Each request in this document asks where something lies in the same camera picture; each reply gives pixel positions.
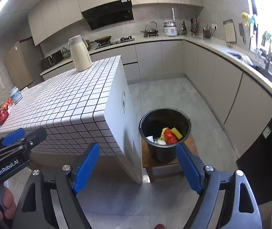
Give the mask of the left hand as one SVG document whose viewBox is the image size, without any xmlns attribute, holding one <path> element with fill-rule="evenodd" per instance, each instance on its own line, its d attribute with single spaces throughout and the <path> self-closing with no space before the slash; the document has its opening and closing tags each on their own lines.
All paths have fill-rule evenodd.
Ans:
<svg viewBox="0 0 272 229">
<path fill-rule="evenodd" d="M 16 204 L 11 190 L 5 186 L 3 187 L 1 202 L 4 205 L 4 211 L 0 211 L 0 221 L 3 221 L 3 218 L 13 219 L 16 213 Z"/>
</svg>

